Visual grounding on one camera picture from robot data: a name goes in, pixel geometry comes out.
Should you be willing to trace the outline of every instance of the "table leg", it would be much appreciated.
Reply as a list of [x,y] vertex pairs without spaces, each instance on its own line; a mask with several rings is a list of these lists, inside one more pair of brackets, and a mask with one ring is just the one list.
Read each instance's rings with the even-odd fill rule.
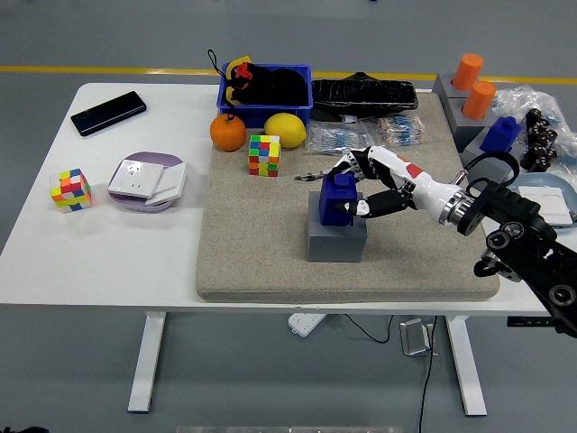
[[486,416],[487,409],[485,408],[475,359],[472,355],[471,341],[469,341],[469,334],[465,325],[466,319],[467,316],[445,317],[465,414],[468,417]]
[[138,354],[133,391],[128,403],[128,411],[131,413],[148,413],[149,411],[165,318],[166,312],[164,311],[146,312],[141,351]]

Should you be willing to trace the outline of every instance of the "rubik's cube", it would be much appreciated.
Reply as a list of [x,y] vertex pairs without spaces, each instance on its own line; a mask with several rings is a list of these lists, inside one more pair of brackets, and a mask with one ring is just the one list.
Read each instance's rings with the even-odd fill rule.
[[249,174],[276,178],[279,176],[280,137],[251,135]]
[[92,206],[90,185],[80,169],[50,176],[50,195],[64,214]]

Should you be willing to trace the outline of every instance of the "transparent plastic bag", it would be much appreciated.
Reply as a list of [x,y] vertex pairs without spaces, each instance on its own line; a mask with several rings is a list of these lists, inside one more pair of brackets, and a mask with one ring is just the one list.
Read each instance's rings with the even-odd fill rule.
[[424,126],[414,115],[367,117],[356,123],[311,120],[307,152],[342,155],[367,146],[408,146],[424,142]]
[[557,133],[552,148],[557,152],[557,158],[551,160],[548,173],[555,174],[569,181],[577,189],[577,134],[569,129],[565,122],[557,100],[543,92],[536,92],[530,86],[499,90],[491,103],[493,113],[498,117],[513,116],[523,125],[517,142],[527,146],[526,115],[536,108],[541,112],[541,118],[549,122],[549,129]]
[[386,146],[412,146],[425,142],[425,127],[416,115],[386,115],[379,119]]
[[375,143],[367,125],[361,122],[345,124],[311,120],[308,124],[307,152],[310,153],[342,155],[375,144],[379,143]]

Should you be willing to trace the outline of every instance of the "lemon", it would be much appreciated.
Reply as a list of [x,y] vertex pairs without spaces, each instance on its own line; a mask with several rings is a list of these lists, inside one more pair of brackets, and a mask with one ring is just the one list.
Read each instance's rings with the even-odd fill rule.
[[289,113],[278,113],[270,117],[264,124],[264,133],[278,135],[283,149],[298,147],[307,138],[307,129],[302,120]]

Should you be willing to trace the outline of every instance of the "black phone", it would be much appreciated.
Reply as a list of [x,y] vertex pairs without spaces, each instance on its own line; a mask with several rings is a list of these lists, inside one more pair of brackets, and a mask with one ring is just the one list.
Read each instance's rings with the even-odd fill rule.
[[146,111],[146,104],[132,91],[73,115],[70,119],[80,135],[86,137],[143,111]]

